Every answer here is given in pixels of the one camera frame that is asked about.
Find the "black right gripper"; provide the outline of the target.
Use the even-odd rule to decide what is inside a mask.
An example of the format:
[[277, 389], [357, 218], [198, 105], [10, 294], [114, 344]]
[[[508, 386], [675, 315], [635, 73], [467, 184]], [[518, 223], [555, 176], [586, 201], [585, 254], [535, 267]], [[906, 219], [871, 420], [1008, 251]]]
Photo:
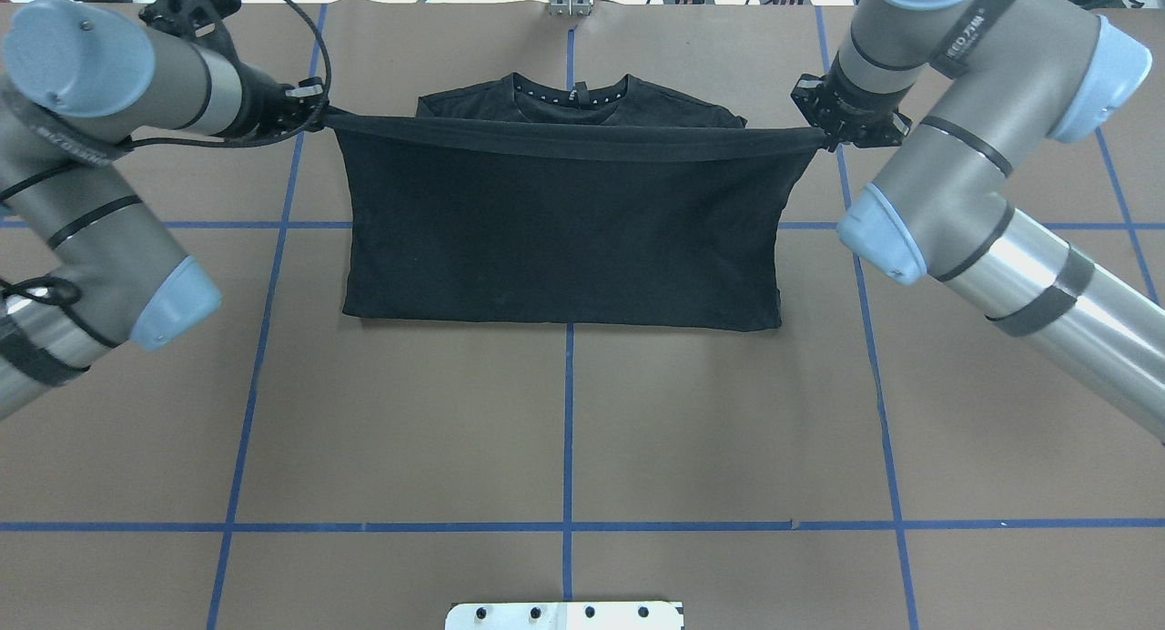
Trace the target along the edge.
[[899, 111], [910, 90], [871, 92], [850, 82], [848, 75], [802, 75], [790, 97], [810, 127], [821, 129], [821, 148], [836, 153], [840, 146], [902, 146], [915, 125]]

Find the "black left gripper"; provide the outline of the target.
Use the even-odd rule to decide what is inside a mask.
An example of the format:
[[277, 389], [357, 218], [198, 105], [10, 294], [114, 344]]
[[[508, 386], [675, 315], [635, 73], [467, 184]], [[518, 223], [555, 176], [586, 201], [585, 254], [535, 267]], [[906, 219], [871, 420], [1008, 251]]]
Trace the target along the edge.
[[238, 71], [242, 105], [238, 112], [238, 136], [273, 139], [291, 129], [322, 129], [329, 108], [329, 91], [319, 76], [296, 84], [280, 84], [253, 66]]

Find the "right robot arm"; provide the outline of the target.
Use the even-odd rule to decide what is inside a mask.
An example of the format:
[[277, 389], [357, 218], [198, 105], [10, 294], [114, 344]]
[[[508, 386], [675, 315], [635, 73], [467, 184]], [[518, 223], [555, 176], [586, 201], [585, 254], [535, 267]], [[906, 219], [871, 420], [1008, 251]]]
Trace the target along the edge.
[[1156, 438], [1162, 307], [1001, 194], [1045, 140], [1076, 142], [1152, 54], [1069, 0], [857, 0], [826, 75], [791, 98], [825, 146], [890, 147], [836, 235], [898, 284], [929, 276]]

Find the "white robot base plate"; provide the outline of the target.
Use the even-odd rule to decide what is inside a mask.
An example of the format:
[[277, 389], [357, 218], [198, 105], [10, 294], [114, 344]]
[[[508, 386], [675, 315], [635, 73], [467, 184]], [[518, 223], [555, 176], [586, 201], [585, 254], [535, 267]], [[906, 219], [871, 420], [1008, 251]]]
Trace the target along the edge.
[[685, 629], [682, 604], [666, 601], [546, 601], [458, 604], [445, 629]]

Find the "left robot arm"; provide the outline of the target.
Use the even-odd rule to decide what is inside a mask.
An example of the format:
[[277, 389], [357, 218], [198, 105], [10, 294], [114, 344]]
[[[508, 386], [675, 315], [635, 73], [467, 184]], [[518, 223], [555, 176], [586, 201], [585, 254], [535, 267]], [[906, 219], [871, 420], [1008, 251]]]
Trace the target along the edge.
[[243, 149], [322, 127], [323, 73], [275, 82], [238, 57], [241, 0], [155, 0], [130, 20], [36, 0], [3, 37], [3, 215], [58, 259], [3, 281], [3, 417], [80, 377], [122, 344], [158, 351], [216, 313], [221, 293], [116, 161], [144, 147]]

